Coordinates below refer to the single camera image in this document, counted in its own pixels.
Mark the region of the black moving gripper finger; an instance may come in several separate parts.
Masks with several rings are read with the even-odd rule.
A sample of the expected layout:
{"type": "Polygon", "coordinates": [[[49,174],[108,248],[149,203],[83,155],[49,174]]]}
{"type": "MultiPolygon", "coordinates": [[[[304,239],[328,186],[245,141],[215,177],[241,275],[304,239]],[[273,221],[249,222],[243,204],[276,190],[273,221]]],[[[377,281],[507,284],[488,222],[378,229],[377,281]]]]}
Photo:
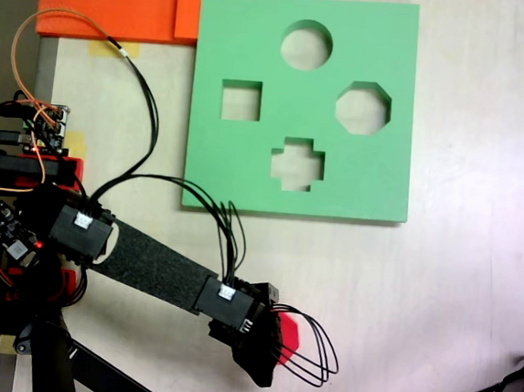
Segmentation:
{"type": "Polygon", "coordinates": [[[268,388],[273,384],[275,357],[266,348],[232,348],[235,363],[253,380],[257,387],[268,388]]]}

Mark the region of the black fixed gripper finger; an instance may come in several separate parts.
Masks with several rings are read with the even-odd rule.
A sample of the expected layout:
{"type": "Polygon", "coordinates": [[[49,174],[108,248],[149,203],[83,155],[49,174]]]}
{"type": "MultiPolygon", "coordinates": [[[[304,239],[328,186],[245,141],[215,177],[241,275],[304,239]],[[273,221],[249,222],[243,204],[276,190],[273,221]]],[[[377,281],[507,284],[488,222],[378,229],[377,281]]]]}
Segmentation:
{"type": "Polygon", "coordinates": [[[261,292],[260,298],[267,307],[272,307],[280,301],[279,290],[269,282],[256,282],[253,286],[261,292]]]}

